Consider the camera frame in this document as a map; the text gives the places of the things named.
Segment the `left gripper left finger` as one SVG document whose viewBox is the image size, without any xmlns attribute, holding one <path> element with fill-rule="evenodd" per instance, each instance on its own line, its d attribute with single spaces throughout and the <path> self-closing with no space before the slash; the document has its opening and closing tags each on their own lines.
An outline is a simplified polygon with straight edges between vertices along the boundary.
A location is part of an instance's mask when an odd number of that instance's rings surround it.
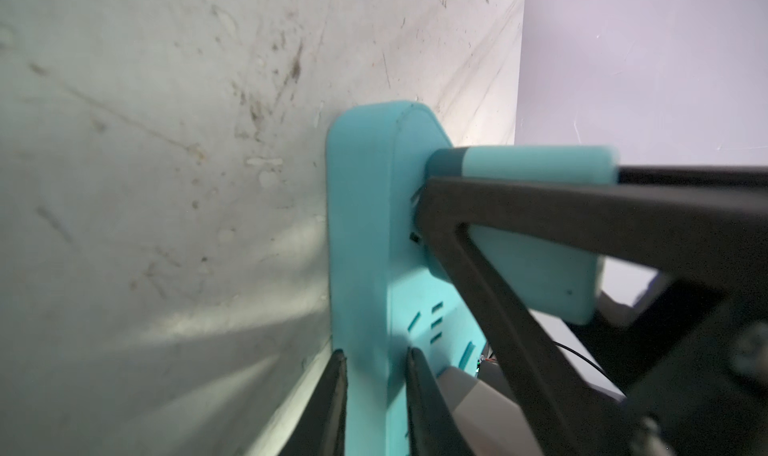
<svg viewBox="0 0 768 456">
<path fill-rule="evenodd" d="M 346 357 L 335 350 L 280 456 L 345 454 L 348 377 Z"/>
</svg>

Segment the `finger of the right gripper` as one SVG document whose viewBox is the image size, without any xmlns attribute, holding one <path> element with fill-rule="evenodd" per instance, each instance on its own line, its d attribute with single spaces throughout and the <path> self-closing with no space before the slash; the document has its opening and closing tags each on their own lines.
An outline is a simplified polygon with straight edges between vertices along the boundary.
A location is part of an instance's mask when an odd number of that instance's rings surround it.
<svg viewBox="0 0 768 456">
<path fill-rule="evenodd" d="M 766 453 L 765 177 L 437 177 L 416 226 L 519 405 L 506 451 Z"/>
</svg>

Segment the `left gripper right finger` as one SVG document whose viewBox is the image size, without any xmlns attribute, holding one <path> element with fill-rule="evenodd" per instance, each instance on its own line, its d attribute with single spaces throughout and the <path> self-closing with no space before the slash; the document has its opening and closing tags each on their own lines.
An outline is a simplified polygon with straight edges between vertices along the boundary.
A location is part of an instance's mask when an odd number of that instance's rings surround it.
<svg viewBox="0 0 768 456">
<path fill-rule="evenodd" d="M 418 348 L 408 349 L 405 379 L 410 455 L 473 455 Z"/>
</svg>

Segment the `teal power strip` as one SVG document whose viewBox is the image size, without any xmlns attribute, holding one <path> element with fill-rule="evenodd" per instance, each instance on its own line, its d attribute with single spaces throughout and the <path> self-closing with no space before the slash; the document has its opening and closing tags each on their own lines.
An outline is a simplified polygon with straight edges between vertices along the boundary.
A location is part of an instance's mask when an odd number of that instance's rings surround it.
<svg viewBox="0 0 768 456">
<path fill-rule="evenodd" d="M 348 110 L 327 135 L 331 333 L 347 360 L 349 455 L 409 453 L 410 348 L 434 374 L 474 374 L 486 343 L 456 289 L 430 273 L 414 225 L 426 163 L 450 145 L 432 111 L 408 101 Z"/>
</svg>

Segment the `teal adapter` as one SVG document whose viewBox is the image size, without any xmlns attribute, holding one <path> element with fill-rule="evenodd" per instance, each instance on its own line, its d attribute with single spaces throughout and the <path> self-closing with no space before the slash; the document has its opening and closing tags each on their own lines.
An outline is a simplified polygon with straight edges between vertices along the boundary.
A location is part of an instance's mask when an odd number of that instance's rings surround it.
<svg viewBox="0 0 768 456">
<path fill-rule="evenodd" d="M 572 209 L 553 204 L 554 188 L 614 186 L 617 153 L 605 146 L 473 146 L 436 151 L 427 178 L 462 178 L 441 186 L 428 205 L 464 227 L 468 238 L 530 310 L 584 325 L 594 316 L 603 257 L 563 239 Z"/>
</svg>

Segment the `pink adapter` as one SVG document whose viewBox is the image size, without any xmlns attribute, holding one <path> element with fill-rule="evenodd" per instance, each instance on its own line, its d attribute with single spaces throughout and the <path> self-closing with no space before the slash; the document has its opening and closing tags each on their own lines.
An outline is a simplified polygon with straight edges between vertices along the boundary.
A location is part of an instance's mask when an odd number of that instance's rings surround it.
<svg viewBox="0 0 768 456">
<path fill-rule="evenodd" d="M 437 379 L 454 421 L 475 455 L 542 455 L 521 408 L 455 367 Z"/>
</svg>

